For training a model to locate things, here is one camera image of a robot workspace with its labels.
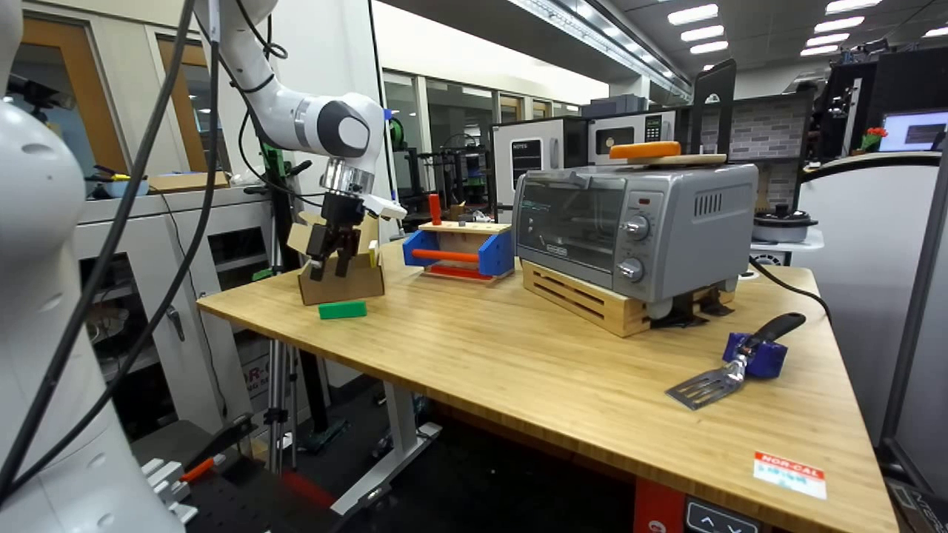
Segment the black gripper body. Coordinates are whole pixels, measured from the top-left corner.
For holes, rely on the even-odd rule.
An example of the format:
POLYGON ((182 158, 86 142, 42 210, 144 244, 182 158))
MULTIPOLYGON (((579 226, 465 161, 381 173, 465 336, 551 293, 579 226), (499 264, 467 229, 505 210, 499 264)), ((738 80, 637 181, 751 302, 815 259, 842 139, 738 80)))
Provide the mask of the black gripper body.
POLYGON ((325 259, 329 259, 329 256, 338 256, 338 244, 347 234, 359 234, 359 226, 363 221, 363 204, 359 195, 329 192, 322 200, 319 216, 322 216, 322 222, 314 229, 325 229, 325 259))

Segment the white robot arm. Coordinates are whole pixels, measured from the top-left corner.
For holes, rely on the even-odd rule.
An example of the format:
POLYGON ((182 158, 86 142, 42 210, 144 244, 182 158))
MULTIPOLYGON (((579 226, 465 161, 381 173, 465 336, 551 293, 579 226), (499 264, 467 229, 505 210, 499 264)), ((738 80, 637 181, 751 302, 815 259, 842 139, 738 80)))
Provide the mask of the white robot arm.
MULTIPOLYGON (((264 139, 332 158, 332 204, 360 201, 381 148, 381 107, 307 96, 276 80, 255 28, 279 0, 187 0, 264 139)), ((0 533, 182 533, 131 453, 83 314, 92 286, 71 259, 83 175, 67 145, 0 105, 0 533)))

